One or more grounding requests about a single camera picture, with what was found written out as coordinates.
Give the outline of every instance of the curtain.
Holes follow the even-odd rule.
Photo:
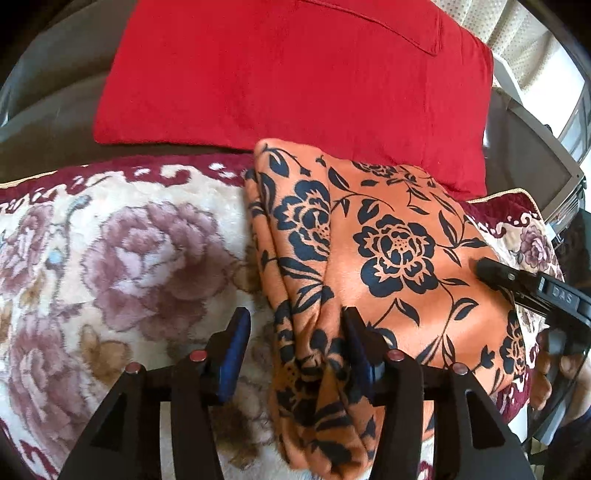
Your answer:
[[[517,0],[432,0],[507,61],[527,90],[559,47],[552,33]]]

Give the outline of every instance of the orange blanket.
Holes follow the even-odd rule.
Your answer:
[[[275,312],[271,410],[293,468],[350,480],[374,458],[383,412],[350,375],[343,306],[423,364],[465,363],[490,393],[524,373],[510,299],[472,269],[496,255],[424,171],[264,140],[246,192]],[[426,404],[426,437],[432,411]]]

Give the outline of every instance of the dark sleeve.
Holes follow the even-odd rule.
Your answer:
[[[578,419],[560,427],[548,447],[544,480],[556,478],[565,465],[570,464],[581,445],[591,434],[591,408]]]

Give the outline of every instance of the metal bolt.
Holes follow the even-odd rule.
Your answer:
[[[404,352],[402,350],[398,350],[397,348],[393,348],[388,350],[388,359],[392,362],[400,362],[404,360]]]
[[[453,364],[452,365],[452,370],[457,375],[466,375],[468,373],[468,367],[466,365],[460,364],[460,363]]]
[[[207,352],[205,350],[193,350],[189,354],[189,360],[192,362],[204,362],[207,360]]]
[[[127,374],[136,374],[140,370],[142,370],[142,364],[138,362],[131,362],[125,367],[125,373]]]

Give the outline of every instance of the red fabric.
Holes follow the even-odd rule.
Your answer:
[[[482,196],[492,54],[429,0],[140,0],[99,143],[252,149],[264,137],[412,164]]]

